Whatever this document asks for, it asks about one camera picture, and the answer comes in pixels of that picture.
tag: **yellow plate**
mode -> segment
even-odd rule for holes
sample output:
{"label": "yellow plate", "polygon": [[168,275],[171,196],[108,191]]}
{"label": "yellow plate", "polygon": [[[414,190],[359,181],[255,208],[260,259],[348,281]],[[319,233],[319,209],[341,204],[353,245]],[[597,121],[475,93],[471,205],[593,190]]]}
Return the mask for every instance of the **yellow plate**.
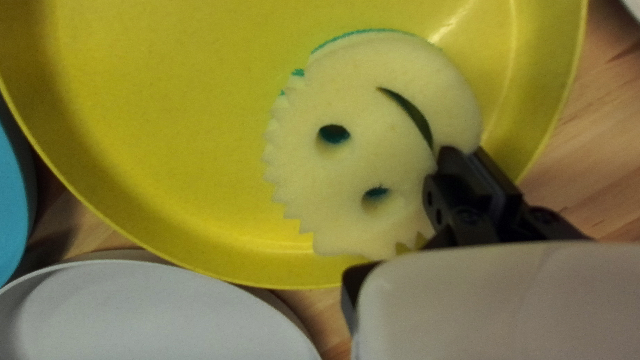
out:
{"label": "yellow plate", "polygon": [[483,144],[517,178],[547,139],[585,0],[9,0],[1,90],[87,206],[186,268],[268,288],[340,283],[262,180],[262,132],[292,69],[336,35],[432,40],[477,94]]}

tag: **blue plate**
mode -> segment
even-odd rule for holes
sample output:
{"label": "blue plate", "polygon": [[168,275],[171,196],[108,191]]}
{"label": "blue plate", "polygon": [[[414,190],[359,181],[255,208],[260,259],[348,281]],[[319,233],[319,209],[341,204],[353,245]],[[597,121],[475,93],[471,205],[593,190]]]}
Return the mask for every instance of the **blue plate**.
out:
{"label": "blue plate", "polygon": [[24,252],[35,212],[35,190],[29,145],[0,99],[0,286]]}

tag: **white bowl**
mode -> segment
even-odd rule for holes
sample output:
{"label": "white bowl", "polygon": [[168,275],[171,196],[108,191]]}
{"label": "white bowl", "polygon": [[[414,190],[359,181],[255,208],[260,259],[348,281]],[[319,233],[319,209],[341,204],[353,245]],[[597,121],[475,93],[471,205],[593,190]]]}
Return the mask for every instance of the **white bowl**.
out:
{"label": "white bowl", "polygon": [[300,325],[263,300],[157,262],[144,250],[111,250],[11,282],[0,289],[1,358],[320,359]]}

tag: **sponge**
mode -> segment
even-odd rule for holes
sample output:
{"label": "sponge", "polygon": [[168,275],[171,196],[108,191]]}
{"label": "sponge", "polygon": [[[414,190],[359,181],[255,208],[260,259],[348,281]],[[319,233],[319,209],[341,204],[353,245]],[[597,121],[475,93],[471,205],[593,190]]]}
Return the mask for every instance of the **sponge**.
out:
{"label": "sponge", "polygon": [[[428,120],[422,137],[400,95]],[[313,232],[320,255],[389,258],[433,228],[422,182],[436,170],[432,149],[466,153],[480,141],[474,95],[444,53],[416,35],[354,31],[319,46],[296,69],[271,110],[264,178],[285,217]]]}

